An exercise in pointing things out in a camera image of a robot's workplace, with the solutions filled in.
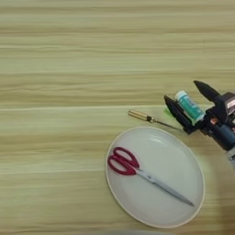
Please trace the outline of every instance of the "wood grain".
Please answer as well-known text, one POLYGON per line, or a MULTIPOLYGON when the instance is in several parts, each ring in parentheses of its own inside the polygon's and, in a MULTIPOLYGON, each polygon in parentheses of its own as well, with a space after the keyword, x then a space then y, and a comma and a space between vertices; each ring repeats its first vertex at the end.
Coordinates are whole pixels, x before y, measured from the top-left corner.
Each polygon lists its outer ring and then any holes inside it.
MULTIPOLYGON (((194 80, 234 91, 234 29, 231 0, 1 0, 0 233, 160 230, 110 195, 107 148, 150 125, 130 108, 177 125, 163 95, 185 89, 208 106, 194 80)), ((199 215, 170 232, 234 234, 235 174, 224 152, 200 133, 166 130, 192 148, 207 183, 199 215)))

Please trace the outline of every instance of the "scissors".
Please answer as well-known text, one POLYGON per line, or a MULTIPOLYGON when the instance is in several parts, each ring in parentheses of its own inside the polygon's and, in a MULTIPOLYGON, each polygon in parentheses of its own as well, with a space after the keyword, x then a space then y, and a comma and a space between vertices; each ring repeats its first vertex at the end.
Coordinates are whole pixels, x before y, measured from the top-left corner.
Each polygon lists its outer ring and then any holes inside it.
POLYGON ((153 185, 158 186, 161 188, 165 193, 168 193, 169 195, 173 196, 174 198, 178 199, 179 201, 186 203, 187 205, 194 207, 195 205, 188 200, 185 196, 181 195, 180 193, 176 192, 174 189, 172 189, 170 186, 163 183, 161 180, 151 176, 149 173, 146 173, 145 171, 141 170, 140 165, 135 157, 135 155, 130 152, 129 150, 122 148, 122 147, 116 147, 113 150, 113 154, 110 155, 107 158, 107 163, 109 167, 116 173, 122 174, 122 175, 139 175, 148 182, 152 183, 153 185), (118 169, 113 162, 117 162, 120 164, 124 170, 118 169))

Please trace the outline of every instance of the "small bottle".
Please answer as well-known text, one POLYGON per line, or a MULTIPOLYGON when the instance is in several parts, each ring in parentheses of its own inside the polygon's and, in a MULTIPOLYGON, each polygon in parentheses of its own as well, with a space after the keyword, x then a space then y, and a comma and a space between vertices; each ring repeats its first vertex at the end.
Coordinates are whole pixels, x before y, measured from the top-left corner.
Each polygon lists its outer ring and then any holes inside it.
POLYGON ((185 91, 180 91, 176 94, 175 99, 179 105, 195 121, 199 121, 205 115, 205 112, 190 98, 185 91))

